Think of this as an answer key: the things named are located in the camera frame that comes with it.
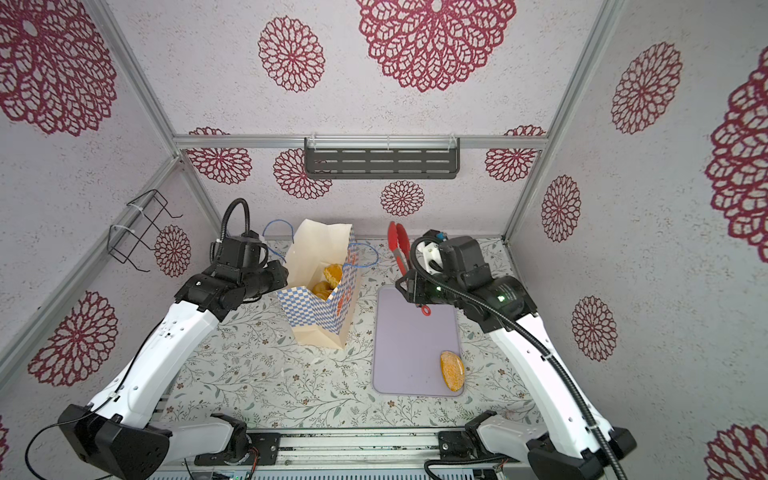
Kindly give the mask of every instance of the paper bag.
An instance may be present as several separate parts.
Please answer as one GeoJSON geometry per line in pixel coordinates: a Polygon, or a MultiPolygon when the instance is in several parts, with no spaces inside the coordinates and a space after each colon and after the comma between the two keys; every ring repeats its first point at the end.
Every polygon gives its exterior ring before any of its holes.
{"type": "Polygon", "coordinates": [[[350,223],[324,223],[304,220],[293,245],[286,254],[288,285],[277,298],[298,343],[342,349],[355,314],[359,281],[355,234],[350,223]],[[341,283],[328,300],[322,301],[310,290],[325,280],[323,270],[341,263],[341,283]]]}

